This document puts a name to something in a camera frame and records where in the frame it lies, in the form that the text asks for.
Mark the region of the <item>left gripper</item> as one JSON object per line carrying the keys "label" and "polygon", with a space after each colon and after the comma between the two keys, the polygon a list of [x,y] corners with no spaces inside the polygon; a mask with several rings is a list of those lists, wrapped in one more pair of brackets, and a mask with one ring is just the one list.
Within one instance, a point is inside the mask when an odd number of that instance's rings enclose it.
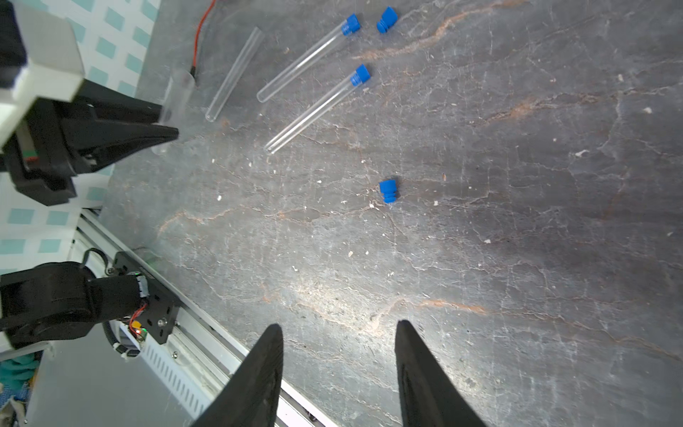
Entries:
{"label": "left gripper", "polygon": [[[1,170],[17,192],[44,206],[76,197],[74,169],[100,171],[179,136],[175,127],[154,125],[160,105],[84,80],[67,21],[21,2],[1,3]],[[111,120],[60,121],[58,107],[73,100]]]}

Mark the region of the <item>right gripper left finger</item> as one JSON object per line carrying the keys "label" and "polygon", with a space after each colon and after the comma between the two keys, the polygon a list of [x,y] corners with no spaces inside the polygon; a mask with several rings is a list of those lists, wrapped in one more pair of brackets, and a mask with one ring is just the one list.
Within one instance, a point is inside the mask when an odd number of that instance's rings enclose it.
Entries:
{"label": "right gripper left finger", "polygon": [[268,326],[194,427],[268,426],[277,421],[284,366],[280,325]]}

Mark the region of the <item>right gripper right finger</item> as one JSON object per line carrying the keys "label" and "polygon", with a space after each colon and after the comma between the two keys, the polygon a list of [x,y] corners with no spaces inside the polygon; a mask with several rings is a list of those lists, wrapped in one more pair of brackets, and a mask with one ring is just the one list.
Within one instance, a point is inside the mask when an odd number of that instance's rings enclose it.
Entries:
{"label": "right gripper right finger", "polygon": [[400,320],[395,336],[399,401],[405,426],[483,426],[413,325]]}

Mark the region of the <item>clear test tube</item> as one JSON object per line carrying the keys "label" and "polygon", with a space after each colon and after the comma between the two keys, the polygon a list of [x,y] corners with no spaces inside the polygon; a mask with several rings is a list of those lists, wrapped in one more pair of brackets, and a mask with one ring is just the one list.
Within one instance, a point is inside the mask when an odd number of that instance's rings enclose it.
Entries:
{"label": "clear test tube", "polygon": [[165,98],[158,124],[174,127],[179,131],[174,144],[180,144],[188,140],[187,132],[183,128],[183,120],[195,89],[196,81],[191,71],[185,69],[174,69],[172,71],[165,90]]}
{"label": "clear test tube", "polygon": [[208,122],[215,122],[222,112],[227,101],[229,101],[232,92],[237,86],[238,81],[240,78],[242,78],[247,66],[260,48],[263,39],[263,32],[260,28],[255,27],[247,39],[247,42],[245,42],[231,69],[229,70],[226,78],[223,80],[206,112],[205,118]]}
{"label": "clear test tube", "polygon": [[332,90],[316,101],[285,129],[273,137],[265,146],[265,151],[271,155],[283,149],[289,142],[307,129],[315,121],[327,114],[334,106],[343,101],[357,89],[364,85],[365,81],[359,73],[353,73],[348,79],[341,81]]}
{"label": "clear test tube", "polygon": [[304,71],[316,65],[329,53],[334,51],[335,48],[352,34],[353,31],[351,30],[351,25],[348,21],[340,23],[265,85],[257,93],[257,100],[260,103],[265,103],[270,100],[275,94],[278,94],[288,84],[295,80],[295,78],[298,78],[298,76],[304,73]]}

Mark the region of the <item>blue stopper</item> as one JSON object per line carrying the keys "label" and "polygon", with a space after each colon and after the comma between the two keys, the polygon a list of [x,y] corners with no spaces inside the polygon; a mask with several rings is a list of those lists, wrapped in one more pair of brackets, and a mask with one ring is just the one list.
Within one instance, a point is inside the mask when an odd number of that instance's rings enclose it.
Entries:
{"label": "blue stopper", "polygon": [[385,204],[391,204],[398,200],[398,182],[395,179],[381,181],[379,190]]}
{"label": "blue stopper", "polygon": [[361,29],[361,24],[359,22],[359,19],[357,18],[356,14],[350,15],[342,24],[341,26],[341,33],[345,37],[348,37],[349,35],[359,31]]}
{"label": "blue stopper", "polygon": [[392,7],[387,7],[376,23],[381,34],[386,34],[398,22],[398,13]]}
{"label": "blue stopper", "polygon": [[371,74],[365,64],[361,64],[350,76],[350,83],[357,87],[363,85],[371,78]]}

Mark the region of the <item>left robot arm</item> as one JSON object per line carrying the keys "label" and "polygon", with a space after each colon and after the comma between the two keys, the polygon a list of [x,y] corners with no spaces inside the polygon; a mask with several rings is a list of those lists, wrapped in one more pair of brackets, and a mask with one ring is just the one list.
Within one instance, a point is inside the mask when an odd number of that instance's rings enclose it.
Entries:
{"label": "left robot arm", "polygon": [[[70,24],[20,2],[1,5],[1,170],[43,206],[76,197],[80,174],[172,142],[159,105],[85,78]],[[149,306],[147,278],[98,278],[85,262],[44,263],[1,277],[1,335],[11,349],[86,336]]]}

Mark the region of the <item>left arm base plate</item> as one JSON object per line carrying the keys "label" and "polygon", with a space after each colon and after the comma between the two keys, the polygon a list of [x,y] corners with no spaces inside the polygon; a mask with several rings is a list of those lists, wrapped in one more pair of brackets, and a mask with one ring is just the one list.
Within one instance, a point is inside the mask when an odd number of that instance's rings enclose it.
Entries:
{"label": "left arm base plate", "polygon": [[142,300],[127,321],[128,331],[140,343],[151,338],[158,344],[165,344],[173,332],[181,300],[150,268],[135,260],[132,253],[118,252],[113,269],[119,276],[136,277],[141,284]]}

